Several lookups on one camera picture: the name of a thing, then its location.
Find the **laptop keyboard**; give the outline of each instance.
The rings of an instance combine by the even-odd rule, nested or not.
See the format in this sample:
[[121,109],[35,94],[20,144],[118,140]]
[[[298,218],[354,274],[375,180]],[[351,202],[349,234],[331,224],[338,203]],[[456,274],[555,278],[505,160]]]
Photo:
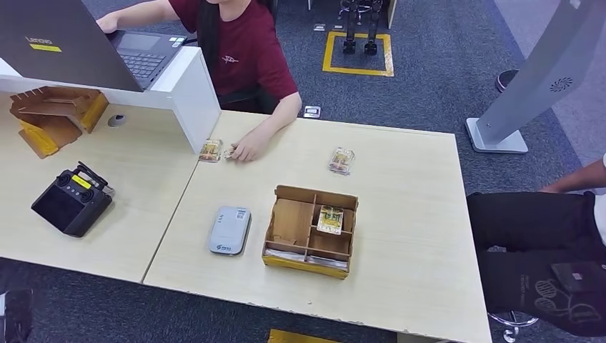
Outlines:
[[147,79],[166,58],[163,55],[139,54],[136,52],[119,52],[120,57],[137,79]]

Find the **maroon t-shirt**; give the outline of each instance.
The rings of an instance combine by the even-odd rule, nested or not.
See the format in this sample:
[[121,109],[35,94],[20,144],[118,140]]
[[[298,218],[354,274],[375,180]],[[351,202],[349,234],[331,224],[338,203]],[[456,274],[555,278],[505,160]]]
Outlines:
[[[200,1],[206,0],[169,1],[185,29],[195,32]],[[235,20],[219,19],[218,58],[210,71],[218,95],[250,89],[255,84],[276,99],[297,92],[276,36],[274,19],[257,0],[251,0]]]

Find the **cardboard divider box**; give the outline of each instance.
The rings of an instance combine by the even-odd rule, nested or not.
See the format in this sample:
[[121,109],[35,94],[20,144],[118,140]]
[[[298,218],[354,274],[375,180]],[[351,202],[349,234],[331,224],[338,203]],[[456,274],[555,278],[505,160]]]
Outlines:
[[19,135],[43,159],[92,133],[109,102],[96,89],[44,86],[11,96]]
[[[276,187],[275,194],[263,244],[263,262],[345,279],[353,256],[358,198],[282,185]],[[317,230],[322,205],[344,210],[341,234]],[[268,249],[285,254],[268,254]],[[321,259],[334,260],[338,266],[318,264]]]

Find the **game controller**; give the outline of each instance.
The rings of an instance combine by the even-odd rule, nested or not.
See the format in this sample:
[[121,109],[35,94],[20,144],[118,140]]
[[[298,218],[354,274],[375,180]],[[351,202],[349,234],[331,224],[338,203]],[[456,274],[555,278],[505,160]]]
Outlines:
[[59,231],[83,237],[111,204],[107,181],[78,161],[73,171],[64,170],[31,205],[37,214]]

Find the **person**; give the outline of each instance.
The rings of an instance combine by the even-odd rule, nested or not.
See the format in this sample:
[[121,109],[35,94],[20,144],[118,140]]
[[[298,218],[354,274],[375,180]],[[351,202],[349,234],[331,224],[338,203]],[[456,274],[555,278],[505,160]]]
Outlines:
[[[603,292],[570,293],[552,270],[575,262],[606,269],[606,195],[566,194],[601,187],[606,154],[540,192],[467,197],[488,312],[519,311],[577,336],[606,335],[606,284]],[[489,252],[494,246],[507,252]]]
[[[180,19],[187,31],[197,32],[219,98],[260,85],[276,99],[272,115],[234,144],[234,158],[251,161],[281,128],[297,118],[302,104],[272,15],[260,1],[266,0],[153,0],[111,12],[97,24],[110,34],[126,27]],[[239,110],[237,106],[224,109]]]

